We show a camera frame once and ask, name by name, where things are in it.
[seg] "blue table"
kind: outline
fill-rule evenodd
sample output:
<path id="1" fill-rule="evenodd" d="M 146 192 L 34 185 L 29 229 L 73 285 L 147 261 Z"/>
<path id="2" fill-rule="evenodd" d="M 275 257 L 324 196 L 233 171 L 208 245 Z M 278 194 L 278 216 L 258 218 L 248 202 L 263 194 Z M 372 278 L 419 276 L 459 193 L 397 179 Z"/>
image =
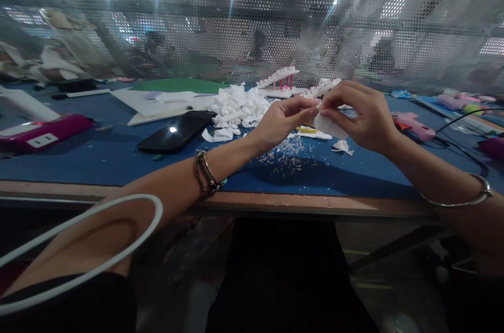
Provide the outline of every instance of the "blue table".
<path id="1" fill-rule="evenodd" d="M 127 86 L 127 84 L 115 84 L 113 87 Z M 81 113 L 93 118 L 97 122 L 96 126 L 43 152 L 2 160 L 0 179 L 25 183 L 45 182 L 61 187 L 67 183 L 123 186 L 163 166 L 194 156 L 199 148 L 220 145 L 220 143 L 208 143 L 198 137 L 182 152 L 168 155 L 161 161 L 154 161 L 154 155 L 139 152 L 137 144 L 165 126 L 167 120 L 128 127 L 126 123 L 135 111 L 112 95 L 54 101 L 49 96 L 50 92 L 55 90 L 39 92 L 37 98 L 49 103 L 58 113 Z M 392 97 L 387 97 L 387 101 L 392 111 L 414 112 L 422 123 L 434 129 L 445 123 L 443 117 L 417 102 Z M 0 129 L 13 124 L 12 119 L 0 119 Z M 112 126 L 112 129 L 100 132 L 96 130 L 99 126 Z M 446 129 L 443 137 L 462 145 L 488 164 L 490 184 L 498 192 L 504 192 L 502 182 L 504 166 L 477 149 L 477 142 L 481 137 L 451 129 Z M 334 143 L 335 140 L 322 141 L 302 137 L 287 140 L 268 155 L 253 160 L 232 175 L 224 190 L 230 193 L 229 195 L 253 193 L 256 198 L 268 194 L 284 195 L 282 201 L 274 202 L 280 205 L 287 205 L 292 201 L 292 198 L 285 199 L 287 198 L 285 195 L 295 195 L 296 200 L 299 199 L 299 195 L 325 197 L 317 199 L 319 204 L 327 204 L 328 202 L 324 202 L 327 200 L 335 201 L 334 197 L 412 202 L 419 200 L 416 190 L 408 179 L 385 157 L 358 147 L 350 138 L 348 144 L 351 150 L 355 150 L 353 156 L 335 153 L 330 150 Z M 479 166 L 456 149 L 445 149 L 435 142 L 423 146 L 462 170 L 480 173 Z"/>
<path id="2" fill-rule="evenodd" d="M 125 84 L 113 88 L 127 87 Z M 23 87 L 33 95 L 29 86 Z M 142 139 L 158 131 L 167 120 L 128 127 L 135 111 L 111 95 L 54 101 L 50 92 L 37 98 L 58 113 L 80 113 L 95 119 L 95 127 L 38 154 L 4 159 L 0 163 L 0 207 L 27 206 L 83 210 L 117 187 L 163 166 L 192 157 L 199 148 L 213 144 L 198 137 L 182 152 L 161 161 L 137 150 Z M 436 129 L 444 118 L 417 102 L 387 98 L 391 111 L 414 112 L 419 121 Z M 0 129 L 20 123 L 0 118 Z M 100 126 L 112 126 L 108 132 Z M 456 142 L 490 168 L 488 180 L 504 192 L 504 165 L 477 149 L 479 136 L 446 129 L 443 138 Z M 190 213 L 282 217 L 303 214 L 331 220 L 432 222 L 433 215 L 407 178 L 383 156 L 358 147 L 350 138 L 353 156 L 332 152 L 335 140 L 296 137 L 271 153 L 251 161 L 229 177 L 224 191 L 199 203 Z M 456 149 L 436 142 L 422 144 L 427 150 L 462 170 L 480 173 L 480 167 Z M 352 264 L 355 271 L 390 254 L 443 234 L 439 226 L 422 226 Z"/>

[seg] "glue gun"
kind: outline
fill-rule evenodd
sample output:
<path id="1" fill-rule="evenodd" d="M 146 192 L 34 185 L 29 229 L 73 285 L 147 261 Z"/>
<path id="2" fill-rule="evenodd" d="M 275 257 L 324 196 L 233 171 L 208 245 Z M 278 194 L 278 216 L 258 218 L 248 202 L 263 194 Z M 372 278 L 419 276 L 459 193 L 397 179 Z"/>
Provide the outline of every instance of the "glue gun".
<path id="1" fill-rule="evenodd" d="M 422 141 L 432 140 L 436 137 L 436 132 L 420 123 L 417 115 L 412 112 L 396 112 L 392 114 L 395 126 L 400 130 L 411 129 Z"/>

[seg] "perforated mesh screen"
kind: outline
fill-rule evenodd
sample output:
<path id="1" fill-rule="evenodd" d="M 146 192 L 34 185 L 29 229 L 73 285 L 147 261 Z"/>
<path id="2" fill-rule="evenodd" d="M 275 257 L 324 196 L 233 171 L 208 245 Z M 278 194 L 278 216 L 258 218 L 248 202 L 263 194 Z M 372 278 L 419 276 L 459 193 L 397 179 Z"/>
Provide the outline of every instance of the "perforated mesh screen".
<path id="1" fill-rule="evenodd" d="M 35 58 L 60 42 L 96 77 L 254 82 L 294 64 L 298 86 L 503 92 L 503 2 L 0 0 L 0 40 Z"/>

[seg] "blue cutting mat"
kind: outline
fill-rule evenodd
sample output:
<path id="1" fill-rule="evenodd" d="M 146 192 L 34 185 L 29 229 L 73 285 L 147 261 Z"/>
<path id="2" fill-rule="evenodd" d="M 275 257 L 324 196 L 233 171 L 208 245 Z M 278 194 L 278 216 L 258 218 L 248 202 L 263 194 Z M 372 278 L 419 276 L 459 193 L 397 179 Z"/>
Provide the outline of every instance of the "blue cutting mat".
<path id="1" fill-rule="evenodd" d="M 221 143 L 195 139 L 181 153 L 153 161 L 154 155 L 137 150 L 137 143 L 164 127 L 168 120 L 128 127 L 135 112 L 111 95 L 72 98 L 50 103 L 59 113 L 81 113 L 95 119 L 97 127 L 113 126 L 109 132 L 95 128 L 69 140 L 30 155 L 1 160 L 0 179 L 17 181 L 81 183 L 122 186 L 156 169 L 194 156 L 196 150 L 212 148 Z M 444 124 L 443 117 L 421 107 L 416 102 L 387 98 L 392 111 L 414 112 L 425 125 L 434 129 Z M 12 126 L 9 119 L 0 118 L 0 128 Z M 504 166 L 479 152 L 478 136 L 447 131 L 448 139 L 469 148 L 476 157 L 489 164 L 489 182 L 504 192 Z M 225 191 L 292 193 L 315 195 L 345 195 L 390 198 L 417 198 L 406 177 L 385 157 L 358 147 L 348 138 L 348 154 L 330 150 L 335 140 L 319 141 L 297 137 L 275 148 L 273 152 L 253 160 L 229 178 Z M 441 149 L 437 143 L 427 143 L 426 149 L 459 168 L 479 173 L 479 166 L 451 149 Z"/>

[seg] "green cardboard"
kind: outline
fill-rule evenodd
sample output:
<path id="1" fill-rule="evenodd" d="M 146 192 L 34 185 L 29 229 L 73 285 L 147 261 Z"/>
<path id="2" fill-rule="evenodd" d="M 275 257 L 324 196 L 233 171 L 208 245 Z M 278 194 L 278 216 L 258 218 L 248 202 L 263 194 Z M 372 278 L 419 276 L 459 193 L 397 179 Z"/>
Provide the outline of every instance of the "green cardboard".
<path id="1" fill-rule="evenodd" d="M 229 84 L 212 82 L 197 78 L 169 78 L 153 81 L 140 81 L 131 90 L 139 91 L 192 91 L 199 94 L 217 94 L 219 89 L 227 88 Z"/>

